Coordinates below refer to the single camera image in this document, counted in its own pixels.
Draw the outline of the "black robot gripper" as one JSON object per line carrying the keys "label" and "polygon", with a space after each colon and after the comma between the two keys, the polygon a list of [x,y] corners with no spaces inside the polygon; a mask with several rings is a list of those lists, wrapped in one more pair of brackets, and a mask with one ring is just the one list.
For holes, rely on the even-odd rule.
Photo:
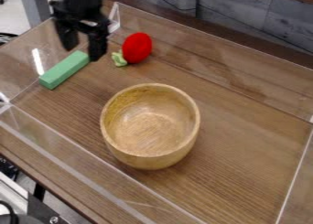
{"label": "black robot gripper", "polygon": [[97,61],[107,53],[108,19],[101,13],[103,0],[51,0],[49,6],[59,39],[67,51],[79,44],[77,31],[97,31],[88,35],[89,60]]}

